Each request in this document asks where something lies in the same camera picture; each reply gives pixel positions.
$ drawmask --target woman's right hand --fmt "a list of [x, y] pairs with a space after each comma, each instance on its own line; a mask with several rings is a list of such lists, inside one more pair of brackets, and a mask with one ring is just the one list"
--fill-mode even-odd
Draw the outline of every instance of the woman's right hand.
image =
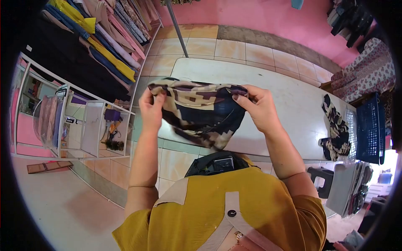
[[271, 92], [252, 85], [242, 86], [248, 90], [249, 99], [236, 94], [232, 96], [234, 101], [248, 111], [260, 132], [265, 136], [275, 135], [282, 125]]

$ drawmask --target metal pole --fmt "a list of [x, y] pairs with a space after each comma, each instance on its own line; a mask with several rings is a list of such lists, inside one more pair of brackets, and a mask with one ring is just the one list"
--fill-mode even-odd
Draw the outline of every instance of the metal pole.
[[183, 37], [181, 36], [180, 29], [178, 28], [178, 25], [177, 25], [176, 17], [174, 16], [170, 0], [165, 0], [165, 2], [166, 2], [166, 6], [168, 7], [168, 10], [169, 10], [170, 17], [172, 18], [174, 28], [176, 29], [178, 39], [180, 40], [181, 47], [183, 48], [184, 55], [186, 57], [189, 57], [189, 55], [187, 54], [186, 45], [184, 44]]

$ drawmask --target mustard yellow blouse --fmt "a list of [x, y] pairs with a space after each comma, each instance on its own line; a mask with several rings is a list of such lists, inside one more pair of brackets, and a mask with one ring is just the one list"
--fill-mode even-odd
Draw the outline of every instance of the mustard yellow blouse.
[[282, 181], [249, 167], [181, 179], [112, 235], [123, 251], [208, 250], [232, 227], [266, 250], [320, 251], [326, 216], [320, 199], [291, 197]]

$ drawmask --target white table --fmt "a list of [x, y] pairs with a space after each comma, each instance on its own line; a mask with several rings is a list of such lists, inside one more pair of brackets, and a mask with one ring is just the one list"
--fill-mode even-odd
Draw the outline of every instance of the white table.
[[[180, 58], [176, 61], [171, 76], [213, 84], [252, 84], [271, 90], [279, 119], [301, 157], [325, 160], [318, 140], [329, 136], [329, 121], [321, 108], [324, 95], [329, 94], [326, 91], [273, 71], [209, 59]], [[346, 108], [356, 110], [334, 95], [329, 96], [341, 115]], [[158, 136], [193, 144], [176, 135], [166, 121], [162, 122]], [[269, 156], [264, 135], [257, 130], [247, 112], [224, 150]]]

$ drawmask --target blouse button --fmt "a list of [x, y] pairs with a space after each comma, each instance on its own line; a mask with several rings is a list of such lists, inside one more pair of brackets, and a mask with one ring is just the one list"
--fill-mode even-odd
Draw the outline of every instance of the blouse button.
[[236, 216], [236, 211], [235, 210], [229, 210], [228, 211], [228, 216], [229, 217], [235, 217]]

